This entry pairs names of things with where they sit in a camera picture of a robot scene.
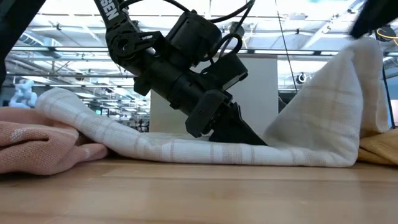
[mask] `yellow cloth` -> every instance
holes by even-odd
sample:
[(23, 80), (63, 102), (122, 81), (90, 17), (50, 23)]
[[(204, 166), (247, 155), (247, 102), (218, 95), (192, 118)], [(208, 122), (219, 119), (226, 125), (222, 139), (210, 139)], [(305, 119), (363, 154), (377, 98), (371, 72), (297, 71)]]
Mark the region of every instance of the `yellow cloth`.
[(398, 129), (362, 138), (358, 161), (382, 165), (398, 165)]

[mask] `white panel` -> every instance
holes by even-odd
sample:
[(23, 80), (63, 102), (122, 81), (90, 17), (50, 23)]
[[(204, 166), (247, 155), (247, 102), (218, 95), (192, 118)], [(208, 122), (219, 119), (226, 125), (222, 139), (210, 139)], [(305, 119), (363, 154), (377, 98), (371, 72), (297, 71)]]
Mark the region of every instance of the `white panel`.
[[(243, 119), (258, 135), (278, 114), (277, 59), (276, 58), (242, 58), (249, 70), (249, 76), (235, 84), (228, 91), (241, 106)], [(206, 65), (200, 65), (200, 71)], [(186, 133), (185, 116), (173, 110), (166, 100), (152, 92), (150, 109), (150, 131), (163, 133)]]

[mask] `ceiling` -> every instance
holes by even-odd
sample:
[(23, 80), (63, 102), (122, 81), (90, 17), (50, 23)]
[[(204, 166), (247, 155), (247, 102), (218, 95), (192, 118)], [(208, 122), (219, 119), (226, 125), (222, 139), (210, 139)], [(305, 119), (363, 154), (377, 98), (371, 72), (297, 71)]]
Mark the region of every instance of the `ceiling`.
[[(189, 9), (195, 9), (205, 18), (227, 15), (246, 3), (246, 0), (178, 0)], [(257, 0), (243, 27), (244, 48), (247, 49), (285, 49), (280, 31), (284, 31), (286, 47), (289, 50), (341, 50), (351, 40), (347, 36), (350, 26), (358, 15), (363, 0)], [(180, 9), (161, 0), (145, 0), (130, 6), (129, 15), (139, 22), (142, 31), (160, 30), (167, 35), (181, 15)], [(226, 29), (231, 21), (240, 17), (220, 22), (217, 26)], [(398, 22), (391, 23), (398, 29)], [(93, 0), (47, 0), (26, 30), (26, 34), (44, 45), (65, 47), (105, 47), (105, 26)], [(27, 42), (18, 41), (17, 45), (26, 46)], [(385, 50), (397, 50), (393, 41), (381, 43)], [(123, 85), (132, 86), (131, 73), (124, 71), (112, 61), (89, 60), (87, 58), (109, 58), (107, 53), (98, 52), (63, 52), (57, 60), (48, 55), (34, 52), (11, 52), (8, 58), (10, 72), (29, 72), (34, 74), (54, 73), (61, 77), (49, 78), (55, 84), (72, 85)], [(313, 73), (326, 63), (327, 58), (314, 60), (312, 57), (292, 61), (295, 73)], [(285, 58), (279, 62), (279, 86), (289, 87), (290, 68)], [(62, 75), (102, 75), (99, 78), (77, 80), (75, 77)], [(131, 88), (111, 88), (111, 93), (100, 88), (80, 87), (76, 91), (91, 93), (98, 99), (115, 98), (134, 100), (131, 108), (138, 109), (138, 102), (146, 106), (150, 96), (139, 96)]]

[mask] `wooden table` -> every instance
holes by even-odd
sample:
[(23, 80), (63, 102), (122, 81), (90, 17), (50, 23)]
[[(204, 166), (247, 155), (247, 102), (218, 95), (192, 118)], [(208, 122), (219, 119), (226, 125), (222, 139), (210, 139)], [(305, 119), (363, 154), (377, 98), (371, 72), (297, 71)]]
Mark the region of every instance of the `wooden table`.
[(398, 169), (103, 160), (0, 175), (0, 223), (398, 223)]

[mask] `cloth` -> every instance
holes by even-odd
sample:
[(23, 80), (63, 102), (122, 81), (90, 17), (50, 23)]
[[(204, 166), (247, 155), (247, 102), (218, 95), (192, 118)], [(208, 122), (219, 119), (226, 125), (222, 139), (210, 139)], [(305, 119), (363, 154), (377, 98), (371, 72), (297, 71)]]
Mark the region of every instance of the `cloth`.
[(363, 138), (359, 146), (359, 161), (398, 165), (398, 129)]
[(33, 109), (0, 108), (0, 133), (0, 174), (56, 174), (107, 153), (104, 145), (88, 143), (75, 128)]
[(353, 42), (319, 70), (268, 127), (263, 138), (270, 146), (209, 142), (181, 134), (141, 134), (95, 114), (75, 94), (59, 88), (43, 93), (36, 109), (136, 159), (349, 167), (357, 160), (360, 138), (388, 129), (381, 68), (382, 51), (375, 40)]

